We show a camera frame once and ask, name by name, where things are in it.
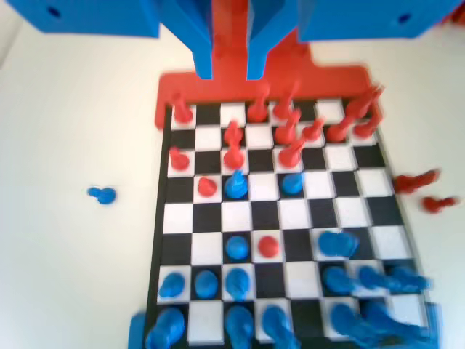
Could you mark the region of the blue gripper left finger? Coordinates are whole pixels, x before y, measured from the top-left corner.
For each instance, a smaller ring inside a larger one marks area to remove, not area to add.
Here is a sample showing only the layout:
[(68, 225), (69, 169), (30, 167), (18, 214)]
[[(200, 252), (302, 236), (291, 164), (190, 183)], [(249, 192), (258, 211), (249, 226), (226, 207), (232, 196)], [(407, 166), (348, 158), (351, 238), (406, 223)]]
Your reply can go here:
[(160, 25), (164, 25), (192, 52), (198, 76), (213, 77), (210, 1), (10, 0), (7, 3), (44, 33), (157, 39)]

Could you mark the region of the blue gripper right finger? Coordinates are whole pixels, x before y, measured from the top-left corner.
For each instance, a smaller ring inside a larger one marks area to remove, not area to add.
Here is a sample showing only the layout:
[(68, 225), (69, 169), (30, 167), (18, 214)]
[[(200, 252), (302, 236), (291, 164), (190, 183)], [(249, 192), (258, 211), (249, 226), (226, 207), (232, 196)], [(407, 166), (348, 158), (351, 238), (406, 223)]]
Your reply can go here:
[(412, 39), (454, 10), (453, 1), (250, 1), (247, 79), (264, 75), (267, 56), (292, 30), (300, 42)]

